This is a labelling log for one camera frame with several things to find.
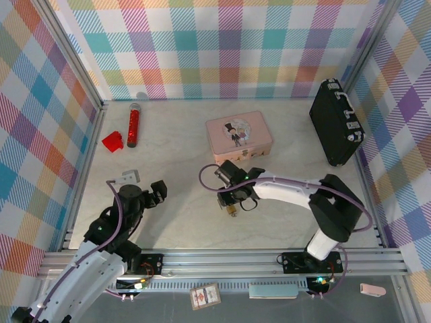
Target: tin box lid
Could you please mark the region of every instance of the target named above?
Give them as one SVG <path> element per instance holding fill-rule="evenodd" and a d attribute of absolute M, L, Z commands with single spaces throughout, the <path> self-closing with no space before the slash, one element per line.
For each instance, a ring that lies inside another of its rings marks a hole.
<path fill-rule="evenodd" d="M 216 154 L 272 144 L 273 139 L 260 111 L 237 114 L 206 122 L 211 149 Z"/>

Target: briefcase handle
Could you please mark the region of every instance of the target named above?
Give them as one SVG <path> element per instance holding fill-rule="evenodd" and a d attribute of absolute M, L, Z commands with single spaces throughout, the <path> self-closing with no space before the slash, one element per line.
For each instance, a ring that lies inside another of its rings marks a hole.
<path fill-rule="evenodd" d="M 335 97 L 337 98 L 337 100 L 340 100 L 341 96 L 344 96 L 345 99 L 347 100 L 347 103 L 349 104 L 349 107 L 352 110 L 344 110 L 344 114 L 345 114 L 346 119 L 350 119 L 350 115 L 355 113 L 355 108 L 352 106 L 352 103 L 350 102 L 349 96 L 344 92 L 335 92 L 334 94 L 335 94 Z"/>

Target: marble floor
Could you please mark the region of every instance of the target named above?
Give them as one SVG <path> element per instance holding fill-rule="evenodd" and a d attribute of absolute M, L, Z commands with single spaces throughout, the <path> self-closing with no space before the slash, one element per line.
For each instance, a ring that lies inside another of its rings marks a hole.
<path fill-rule="evenodd" d="M 130 169 L 139 170 L 142 189 L 150 189 L 157 180 L 164 180 L 168 187 L 166 202 L 145 210 L 131 237 L 141 248 L 305 247 L 317 230 L 309 210 L 264 200 L 254 211 L 239 211 L 238 217 L 232 218 L 219 208 L 216 194 L 200 186 L 197 174 L 213 162 L 205 122 L 260 110 L 273 135 L 271 154 L 242 161 L 239 167 L 260 167 L 280 176 L 307 179 L 336 174 L 364 200 L 353 160 L 340 168 L 326 162 L 308 116 L 311 104 L 312 100 L 142 102 L 137 147 L 111 153 L 101 140 L 113 131 L 127 137 L 130 102 L 109 102 L 70 248 L 79 246 L 89 224 L 112 204 L 105 181 Z M 211 170 L 203 178 L 210 186 L 221 186 Z M 363 215 L 358 226 L 366 222 Z M 368 230 L 352 234 L 345 246 L 375 247 L 377 241 L 373 230 Z"/>

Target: red test tube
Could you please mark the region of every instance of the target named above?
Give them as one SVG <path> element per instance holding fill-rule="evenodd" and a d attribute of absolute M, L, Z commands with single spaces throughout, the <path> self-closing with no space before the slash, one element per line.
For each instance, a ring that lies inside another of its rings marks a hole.
<path fill-rule="evenodd" d="M 136 147 L 140 113 L 141 106 L 138 103 L 132 103 L 130 105 L 129 135 L 127 136 L 127 147 Z"/>

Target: black briefcase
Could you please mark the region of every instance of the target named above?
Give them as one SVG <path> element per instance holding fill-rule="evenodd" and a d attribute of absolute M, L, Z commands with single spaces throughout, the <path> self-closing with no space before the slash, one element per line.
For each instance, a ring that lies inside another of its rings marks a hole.
<path fill-rule="evenodd" d="M 349 97 L 336 79 L 322 82 L 310 117 L 332 166 L 344 165 L 365 139 Z"/>

